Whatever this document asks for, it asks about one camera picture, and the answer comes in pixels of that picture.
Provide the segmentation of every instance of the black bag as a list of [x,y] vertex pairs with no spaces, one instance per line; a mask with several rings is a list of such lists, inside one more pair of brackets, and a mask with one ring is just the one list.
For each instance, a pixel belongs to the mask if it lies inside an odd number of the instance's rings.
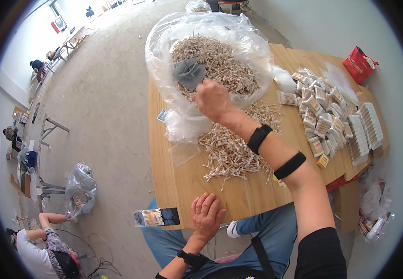
[[51,251],[56,257],[57,262],[59,263],[67,278],[78,279],[80,277],[79,269],[77,268],[76,263],[69,254],[59,251]]

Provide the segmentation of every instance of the white shirt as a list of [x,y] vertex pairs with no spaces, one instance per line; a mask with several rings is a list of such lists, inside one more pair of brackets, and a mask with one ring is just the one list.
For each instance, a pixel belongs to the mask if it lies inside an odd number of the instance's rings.
[[17,250],[26,268],[38,279],[59,279],[51,265],[47,250],[30,242],[25,229],[17,233]]

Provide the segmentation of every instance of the gray cloth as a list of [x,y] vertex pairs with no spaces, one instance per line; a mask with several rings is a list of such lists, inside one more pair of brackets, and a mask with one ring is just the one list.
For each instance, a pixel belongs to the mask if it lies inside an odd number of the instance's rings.
[[175,69],[172,75],[191,92],[201,83],[204,79],[206,69],[204,65],[200,65],[197,62],[201,57],[184,59],[178,63],[175,63]]

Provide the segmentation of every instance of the person's left hand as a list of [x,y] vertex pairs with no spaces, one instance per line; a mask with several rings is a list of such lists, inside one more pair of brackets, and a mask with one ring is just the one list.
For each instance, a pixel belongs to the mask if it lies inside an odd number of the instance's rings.
[[226,212],[226,209],[218,210],[219,199],[215,194],[204,193],[200,198],[192,202],[192,237],[201,242],[208,243],[220,227],[220,219]]

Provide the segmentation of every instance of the concrete floor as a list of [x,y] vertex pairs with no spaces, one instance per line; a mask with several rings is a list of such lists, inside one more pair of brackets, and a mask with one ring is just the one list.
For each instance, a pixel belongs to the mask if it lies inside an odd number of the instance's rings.
[[[85,163],[98,182],[97,203],[92,211],[80,215],[78,224],[56,227],[86,237],[96,255],[112,260],[126,278],[154,278],[160,271],[132,219],[132,211],[145,209],[154,197],[154,192],[149,193],[153,178],[145,178],[150,153],[144,46],[153,25],[166,14],[183,12],[186,4],[182,0],[147,1],[134,6],[125,2],[107,11],[93,22],[99,30],[79,46],[78,52],[70,54],[47,81],[49,91],[43,113],[68,127],[70,133],[56,129],[45,139],[51,148],[42,148],[40,175],[45,182],[64,186],[74,165]],[[258,15],[248,12],[247,16],[270,43],[290,47],[286,38]],[[42,118],[38,116],[34,125],[29,120],[28,137],[39,134]],[[30,219],[36,217],[36,204],[26,198],[22,204],[24,214]],[[63,196],[51,194],[43,210],[64,213]],[[183,233],[190,236],[191,231]],[[59,234],[79,254],[91,254],[79,239],[64,232]],[[230,255],[227,251],[241,253],[249,239],[231,239],[224,229],[217,234],[215,247],[211,241],[204,254],[219,258]],[[352,241],[352,235],[341,239],[347,261]],[[285,278],[294,277],[296,259],[297,243]],[[82,262],[86,272],[97,267],[94,258]],[[118,277],[112,271],[104,270],[103,274]]]

